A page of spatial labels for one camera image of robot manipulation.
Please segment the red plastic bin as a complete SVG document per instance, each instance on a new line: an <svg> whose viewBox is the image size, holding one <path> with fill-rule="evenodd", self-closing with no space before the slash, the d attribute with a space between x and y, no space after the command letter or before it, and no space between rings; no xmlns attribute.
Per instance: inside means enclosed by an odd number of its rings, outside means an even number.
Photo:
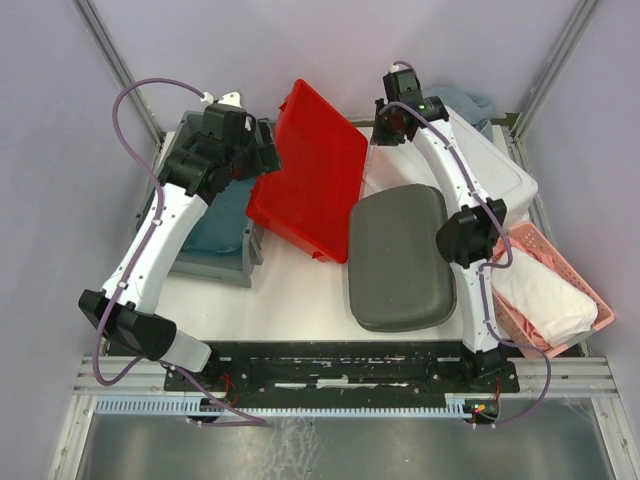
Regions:
<svg viewBox="0 0 640 480"><path fill-rule="evenodd" d="M275 144L282 168L256 181L247 216L318 261L345 263L367 139L298 79L280 106Z"/></svg>

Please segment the large white plastic tub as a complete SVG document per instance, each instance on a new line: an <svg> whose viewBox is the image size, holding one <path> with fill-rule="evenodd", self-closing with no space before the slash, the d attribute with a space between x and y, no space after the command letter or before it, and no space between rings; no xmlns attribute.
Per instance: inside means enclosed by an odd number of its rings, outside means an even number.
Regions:
<svg viewBox="0 0 640 480"><path fill-rule="evenodd" d="M454 110L449 119L458 151L471 172L492 198L505 201L505 225L530 219L529 207L538 192L537 182ZM370 146L367 152L361 197L406 184L437 187L427 161L410 142L396 147Z"/></svg>

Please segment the dark grey plastic tray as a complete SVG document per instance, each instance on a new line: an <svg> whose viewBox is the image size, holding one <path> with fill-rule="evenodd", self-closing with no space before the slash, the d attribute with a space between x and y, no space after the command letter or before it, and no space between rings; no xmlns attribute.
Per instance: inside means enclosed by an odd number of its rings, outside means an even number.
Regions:
<svg viewBox="0 0 640 480"><path fill-rule="evenodd" d="M355 204L349 223L348 298L361 327L409 332L451 317L454 275L436 246L446 219L443 195L423 184L383 190Z"/></svg>

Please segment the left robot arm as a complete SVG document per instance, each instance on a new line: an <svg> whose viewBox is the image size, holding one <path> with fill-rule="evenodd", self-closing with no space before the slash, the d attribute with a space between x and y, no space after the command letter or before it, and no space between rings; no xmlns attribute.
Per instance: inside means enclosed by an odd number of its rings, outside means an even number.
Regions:
<svg viewBox="0 0 640 480"><path fill-rule="evenodd" d="M208 105L199 128L166 157L147 215L116 270L98 291L84 290L78 306L99 338L138 356L186 369L209 390L221 378L205 342L156 313L163 283L180 250L217 196L238 181L279 170L268 120L258 119L232 91Z"/></svg>

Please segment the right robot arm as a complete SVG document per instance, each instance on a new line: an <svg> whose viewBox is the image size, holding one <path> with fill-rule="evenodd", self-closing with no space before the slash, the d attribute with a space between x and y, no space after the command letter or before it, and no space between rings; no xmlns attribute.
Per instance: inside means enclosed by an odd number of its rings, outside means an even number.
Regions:
<svg viewBox="0 0 640 480"><path fill-rule="evenodd" d="M385 96L375 101L370 143L395 147L411 142L444 196L449 218L436 233L436 246L452 268L462 311L466 352L459 379L467 389L481 391L507 368L490 289L493 249L506 239L507 206L481 186L459 147L447 108L439 97L423 95L409 63L395 62L383 84Z"/></svg>

